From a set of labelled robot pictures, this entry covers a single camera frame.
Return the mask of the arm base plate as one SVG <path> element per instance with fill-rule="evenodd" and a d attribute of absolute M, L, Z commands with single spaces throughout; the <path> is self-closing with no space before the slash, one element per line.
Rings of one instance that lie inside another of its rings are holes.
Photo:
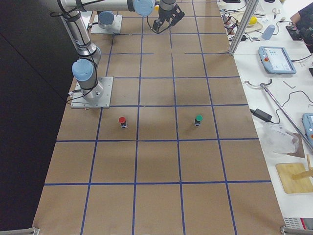
<path fill-rule="evenodd" d="M 78 82 L 76 82 L 75 90 L 79 92 L 73 93 L 70 98 L 70 107 L 79 108 L 109 108 L 112 96 L 114 77 L 98 77 L 98 83 L 90 92 L 81 90 Z"/>
<path fill-rule="evenodd" d="M 114 15 L 112 24 L 98 24 L 98 15 L 95 15 L 93 25 L 91 27 L 91 34 L 120 34 L 122 26 L 122 15 Z"/>

